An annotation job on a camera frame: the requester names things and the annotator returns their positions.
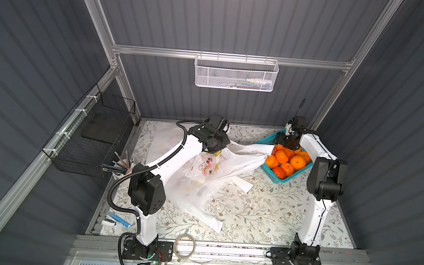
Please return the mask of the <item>cartoon printed plastic bag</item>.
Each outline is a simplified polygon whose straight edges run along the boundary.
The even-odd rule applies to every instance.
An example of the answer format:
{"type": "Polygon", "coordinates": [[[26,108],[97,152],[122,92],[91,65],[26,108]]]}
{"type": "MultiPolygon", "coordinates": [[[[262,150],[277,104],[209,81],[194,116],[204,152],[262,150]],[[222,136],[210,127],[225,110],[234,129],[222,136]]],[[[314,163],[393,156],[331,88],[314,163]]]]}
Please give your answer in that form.
{"type": "Polygon", "coordinates": [[[205,183],[231,176],[253,173],[263,165],[273,151],[272,145],[240,145],[231,142],[226,148],[211,154],[202,152],[190,161],[185,176],[205,183]]]}

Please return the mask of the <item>teal plastic basket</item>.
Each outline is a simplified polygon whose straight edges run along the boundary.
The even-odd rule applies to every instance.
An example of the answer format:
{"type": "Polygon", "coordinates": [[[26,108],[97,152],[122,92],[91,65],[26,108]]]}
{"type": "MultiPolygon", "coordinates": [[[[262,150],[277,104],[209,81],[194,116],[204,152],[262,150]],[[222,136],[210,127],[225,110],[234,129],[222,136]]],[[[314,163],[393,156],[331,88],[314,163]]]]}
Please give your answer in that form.
{"type": "MultiPolygon", "coordinates": [[[[256,141],[255,144],[273,146],[275,137],[280,132],[284,133],[285,129],[282,129],[273,134],[270,134],[267,137],[264,137],[263,139],[256,141]]],[[[278,178],[278,176],[276,176],[276,174],[272,171],[272,169],[270,169],[266,164],[263,164],[262,166],[260,166],[260,168],[273,181],[273,183],[284,184],[290,181],[292,178],[296,177],[297,175],[301,174],[302,172],[306,171],[307,169],[310,169],[312,164],[313,162],[309,160],[304,168],[301,168],[300,170],[295,169],[292,175],[286,176],[284,179],[278,178]]]]}

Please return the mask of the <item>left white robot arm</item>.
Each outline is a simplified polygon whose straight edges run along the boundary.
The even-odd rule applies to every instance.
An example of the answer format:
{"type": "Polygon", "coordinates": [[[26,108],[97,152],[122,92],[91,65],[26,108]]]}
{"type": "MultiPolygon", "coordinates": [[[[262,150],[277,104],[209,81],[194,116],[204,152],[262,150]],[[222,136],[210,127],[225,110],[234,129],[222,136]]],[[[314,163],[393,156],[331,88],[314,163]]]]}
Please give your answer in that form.
{"type": "Polygon", "coordinates": [[[176,126],[182,130],[181,141],[148,165],[134,167],[128,195],[138,212],[137,240],[141,245],[150,247],[158,240],[156,214],[167,199],[165,184],[200,153],[214,154],[226,148],[230,143],[227,135],[229,124],[218,114],[212,114],[204,121],[180,120],[176,126]]]}

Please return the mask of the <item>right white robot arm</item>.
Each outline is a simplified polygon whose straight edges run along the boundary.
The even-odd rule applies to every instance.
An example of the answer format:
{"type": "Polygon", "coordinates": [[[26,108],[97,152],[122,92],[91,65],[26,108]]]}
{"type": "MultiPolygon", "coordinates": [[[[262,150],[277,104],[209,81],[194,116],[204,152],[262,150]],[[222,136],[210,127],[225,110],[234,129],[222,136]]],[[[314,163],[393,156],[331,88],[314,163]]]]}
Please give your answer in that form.
{"type": "Polygon", "coordinates": [[[305,117],[295,116],[289,120],[274,141],[291,150],[302,148],[312,161],[306,182],[312,202],[291,249],[294,256],[316,259],[325,219],[333,203],[344,193],[348,163],[327,149],[316,132],[306,126],[305,117]]]}

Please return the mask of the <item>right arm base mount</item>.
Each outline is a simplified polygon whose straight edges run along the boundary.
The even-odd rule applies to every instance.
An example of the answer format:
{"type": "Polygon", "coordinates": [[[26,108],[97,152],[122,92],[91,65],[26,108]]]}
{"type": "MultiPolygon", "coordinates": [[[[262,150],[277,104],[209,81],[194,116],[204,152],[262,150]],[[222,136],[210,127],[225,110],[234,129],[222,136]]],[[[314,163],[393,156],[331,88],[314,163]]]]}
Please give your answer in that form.
{"type": "Polygon", "coordinates": [[[319,247],[303,247],[300,250],[287,247],[272,247],[265,253],[272,265],[322,265],[319,247]]]}

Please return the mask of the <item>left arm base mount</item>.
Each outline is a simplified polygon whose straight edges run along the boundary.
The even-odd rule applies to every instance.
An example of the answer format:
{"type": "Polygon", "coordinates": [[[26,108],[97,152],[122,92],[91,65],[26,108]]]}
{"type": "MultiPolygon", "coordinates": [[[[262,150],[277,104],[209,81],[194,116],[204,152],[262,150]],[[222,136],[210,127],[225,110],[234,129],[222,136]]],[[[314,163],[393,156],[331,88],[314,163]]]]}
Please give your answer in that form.
{"type": "Polygon", "coordinates": [[[122,250],[123,259],[170,262],[174,253],[174,243],[156,239],[148,246],[144,246],[135,238],[125,238],[122,250]]]}

